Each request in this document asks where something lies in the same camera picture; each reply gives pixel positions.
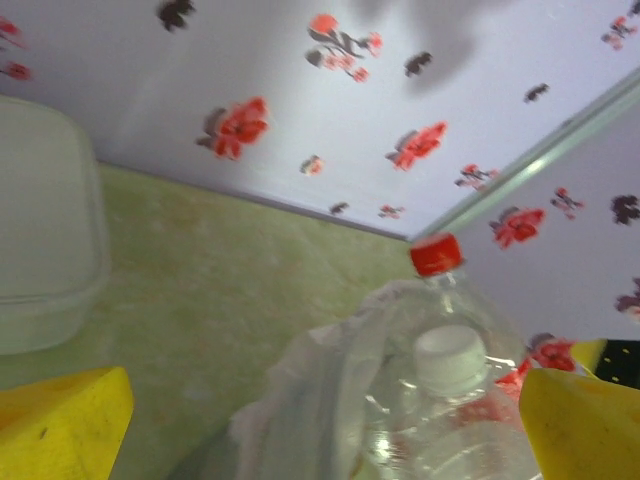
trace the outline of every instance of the white bottle cap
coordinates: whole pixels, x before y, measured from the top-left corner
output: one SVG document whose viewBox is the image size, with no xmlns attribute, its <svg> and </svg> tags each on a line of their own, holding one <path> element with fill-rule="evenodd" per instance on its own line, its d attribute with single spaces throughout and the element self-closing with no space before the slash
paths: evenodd
<svg viewBox="0 0 640 480">
<path fill-rule="evenodd" d="M 486 354 L 473 328 L 448 325 L 430 330 L 415 343 L 420 385 L 439 396 L 471 392 L 489 373 Z"/>
</svg>

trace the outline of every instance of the green surface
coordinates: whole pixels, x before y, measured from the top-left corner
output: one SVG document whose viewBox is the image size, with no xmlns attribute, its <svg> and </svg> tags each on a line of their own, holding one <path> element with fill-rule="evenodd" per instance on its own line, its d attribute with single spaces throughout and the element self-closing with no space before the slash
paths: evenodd
<svg viewBox="0 0 640 480">
<path fill-rule="evenodd" d="M 261 394 L 294 335 L 412 275 L 402 242 L 112 167 L 102 177 L 110 284 L 72 341 L 0 357 L 0 388 L 124 366 L 136 410 L 112 480 L 165 478 Z"/>
</svg>

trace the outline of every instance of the clear plastic bag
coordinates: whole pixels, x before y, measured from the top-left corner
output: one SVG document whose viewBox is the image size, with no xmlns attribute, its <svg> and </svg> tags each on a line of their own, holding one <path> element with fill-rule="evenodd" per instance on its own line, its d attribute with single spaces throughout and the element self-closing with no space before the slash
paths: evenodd
<svg viewBox="0 0 640 480">
<path fill-rule="evenodd" d="M 236 480 L 346 480 L 362 442 L 364 396 L 380 368 L 390 303 L 421 288 L 396 280 L 348 320 L 293 340 L 268 373 L 266 395 L 234 415 Z"/>
</svg>

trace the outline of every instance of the floral wallpaper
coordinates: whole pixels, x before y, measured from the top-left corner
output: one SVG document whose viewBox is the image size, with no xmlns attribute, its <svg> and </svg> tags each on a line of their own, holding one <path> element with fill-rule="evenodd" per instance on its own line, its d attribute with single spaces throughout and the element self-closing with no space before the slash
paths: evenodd
<svg viewBox="0 0 640 480">
<path fill-rule="evenodd" d="M 31 69 L 12 60 L 15 50 L 20 51 L 26 48 L 22 30 L 8 19 L 0 16 L 0 55 L 5 57 L 0 64 L 0 73 L 12 80 L 30 80 L 32 76 Z"/>
<path fill-rule="evenodd" d="M 637 12 L 630 0 L 17 2 L 0 8 L 0 92 L 72 116 L 103 161 L 410 239 L 640 67 Z M 487 221 L 494 244 L 522 249 L 552 215 L 586 215 L 575 184 L 505 205 Z"/>
<path fill-rule="evenodd" d="M 640 338 L 639 98 L 635 84 L 601 130 L 458 232 L 469 276 L 541 366 L 573 371 L 575 341 Z"/>
</svg>

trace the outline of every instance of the clear plastic bottle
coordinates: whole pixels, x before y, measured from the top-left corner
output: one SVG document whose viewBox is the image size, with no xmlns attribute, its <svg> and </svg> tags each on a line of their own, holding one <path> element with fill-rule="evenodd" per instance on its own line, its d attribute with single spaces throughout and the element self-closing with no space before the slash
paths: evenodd
<svg viewBox="0 0 640 480">
<path fill-rule="evenodd" d="M 420 480 L 541 479 L 518 406 L 490 380 L 477 332 L 453 325 L 415 344 L 420 401 L 406 442 Z"/>
<path fill-rule="evenodd" d="M 489 381 L 514 400 L 531 368 L 524 342 L 509 320 L 467 280 L 453 235 L 428 237 L 414 244 L 410 254 L 422 281 L 407 286 L 385 312 L 383 361 L 365 398 L 363 452 L 382 480 L 415 478 L 405 468 L 410 453 L 402 439 L 414 427 L 406 412 L 418 401 L 413 350 L 423 333 L 445 325 L 474 329 L 486 346 Z"/>
</svg>

